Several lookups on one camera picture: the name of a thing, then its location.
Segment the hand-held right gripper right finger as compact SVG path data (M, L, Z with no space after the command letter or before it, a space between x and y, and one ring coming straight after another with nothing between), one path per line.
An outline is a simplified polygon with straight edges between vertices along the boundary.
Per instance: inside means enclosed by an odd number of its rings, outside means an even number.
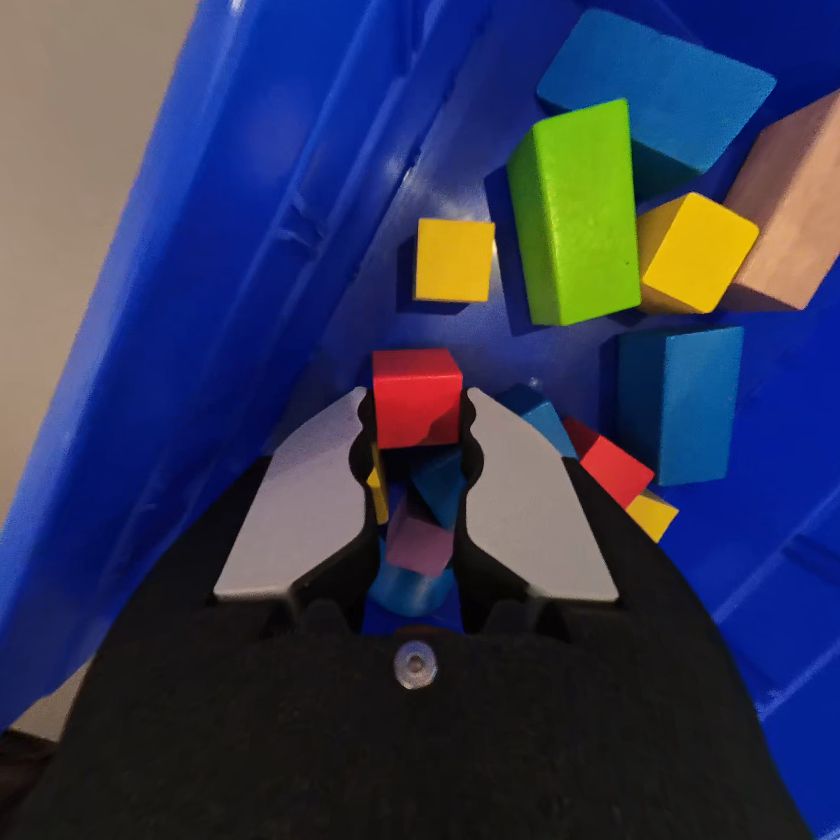
M560 451L477 387L463 393L466 487L455 529L460 593L613 604L617 588Z

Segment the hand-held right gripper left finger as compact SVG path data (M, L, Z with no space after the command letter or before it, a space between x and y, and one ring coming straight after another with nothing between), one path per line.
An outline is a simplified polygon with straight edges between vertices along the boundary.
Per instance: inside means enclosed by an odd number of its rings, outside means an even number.
M380 564L369 397L354 388L277 447L213 588L219 602L364 599Z

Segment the pile of coloured wooden blocks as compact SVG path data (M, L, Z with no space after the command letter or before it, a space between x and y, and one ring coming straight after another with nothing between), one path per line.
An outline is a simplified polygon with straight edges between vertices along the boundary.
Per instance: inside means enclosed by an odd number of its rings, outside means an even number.
M803 310L648 317L639 303L637 205L677 204L724 158L746 161L753 115L838 87L838 2L665 2L688 40L640 25L665 12L577 4L504 24L474 96L444 108L455 146L433 151L423 208L497 225L501 316L410 301L375 347L444 344L469 375L540 375L564 414L652 469L682 505L666 539L725 626L838 621L838 258Z

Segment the grey desk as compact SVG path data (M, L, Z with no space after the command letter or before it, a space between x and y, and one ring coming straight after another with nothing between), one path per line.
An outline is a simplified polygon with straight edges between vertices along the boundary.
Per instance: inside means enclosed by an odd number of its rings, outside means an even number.
M120 356L250 5L2 2L2 731L160 482L173 423Z

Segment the red wooden block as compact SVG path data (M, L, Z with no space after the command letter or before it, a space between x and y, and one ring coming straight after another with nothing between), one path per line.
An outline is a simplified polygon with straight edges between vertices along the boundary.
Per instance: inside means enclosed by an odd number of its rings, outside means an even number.
M449 350L376 350L372 383L381 450L459 442L463 374Z

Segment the blue plastic bin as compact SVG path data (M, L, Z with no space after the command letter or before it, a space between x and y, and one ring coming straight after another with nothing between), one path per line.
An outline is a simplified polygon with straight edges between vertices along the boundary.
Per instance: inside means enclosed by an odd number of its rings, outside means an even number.
M838 838L838 621L719 623L666 539L655 472L543 377L473 379L438 343L375 347L410 301L500 316L488 209L423 208L445 107L515 2L251 2L229 30L186 205L125 362L171 420L160 482L77 604L91 662L8 838ZM838 87L753 115L677 204L637 205L648 317L803 310L838 258ZM372 353L447 349L459 441L381 450ZM380 564L364 599L219 602L277 447L356 387ZM556 447L613 604L460 593L463 393Z

